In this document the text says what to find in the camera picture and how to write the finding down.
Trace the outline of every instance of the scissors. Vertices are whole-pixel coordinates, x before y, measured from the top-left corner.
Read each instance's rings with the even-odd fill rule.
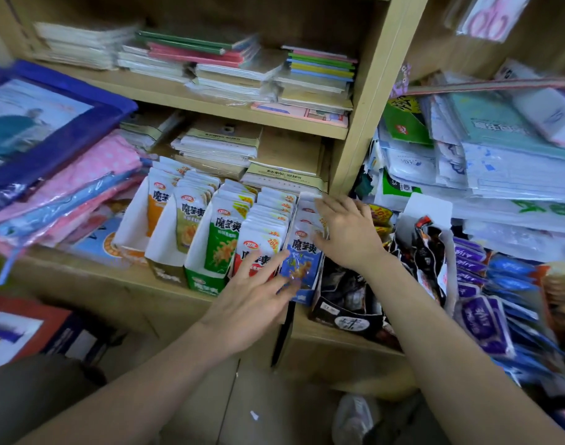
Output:
[[[499,40],[509,25],[509,15],[504,14],[509,7],[509,1],[494,0],[490,7],[474,14],[468,27],[468,34],[473,37]]]

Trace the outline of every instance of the tile grout line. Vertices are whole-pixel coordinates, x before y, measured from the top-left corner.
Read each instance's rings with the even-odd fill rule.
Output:
[[[237,359],[237,367],[235,368],[235,379],[233,380],[233,384],[231,384],[231,390],[229,391],[229,397],[227,398],[227,406],[225,407],[225,414],[222,416],[222,420],[220,422],[220,428],[218,430],[218,437],[216,438],[216,444],[220,445],[220,435],[222,434],[222,429],[225,426],[225,419],[227,418],[227,411],[229,410],[229,403],[231,402],[231,397],[233,395],[233,389],[235,387],[235,383],[237,382],[239,366],[241,366],[242,360],[239,358]]]

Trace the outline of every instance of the person's left hand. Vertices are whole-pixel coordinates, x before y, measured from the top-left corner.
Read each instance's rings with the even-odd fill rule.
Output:
[[[278,275],[268,281],[289,254],[287,250],[275,254],[250,277],[251,265],[261,256],[259,251],[251,252],[200,319],[208,333],[216,334],[215,340],[227,355],[245,350],[262,337],[297,293],[300,285],[294,283],[277,293],[289,278]]]

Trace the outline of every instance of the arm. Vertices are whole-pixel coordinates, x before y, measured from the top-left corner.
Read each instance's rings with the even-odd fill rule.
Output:
[[[365,277],[392,322],[429,407],[454,444],[565,444],[565,432],[383,249],[367,205],[317,202],[330,239],[316,245]]]
[[[250,254],[204,317],[165,350],[28,434],[17,445],[146,444],[167,423],[208,370],[253,344],[297,292],[268,276],[288,257],[280,252],[249,277]]]

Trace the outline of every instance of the white sneaker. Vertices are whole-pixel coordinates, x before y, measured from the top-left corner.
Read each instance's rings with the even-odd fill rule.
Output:
[[[334,445],[361,445],[368,431],[373,429],[371,410],[365,398],[345,394],[338,403],[332,421]]]

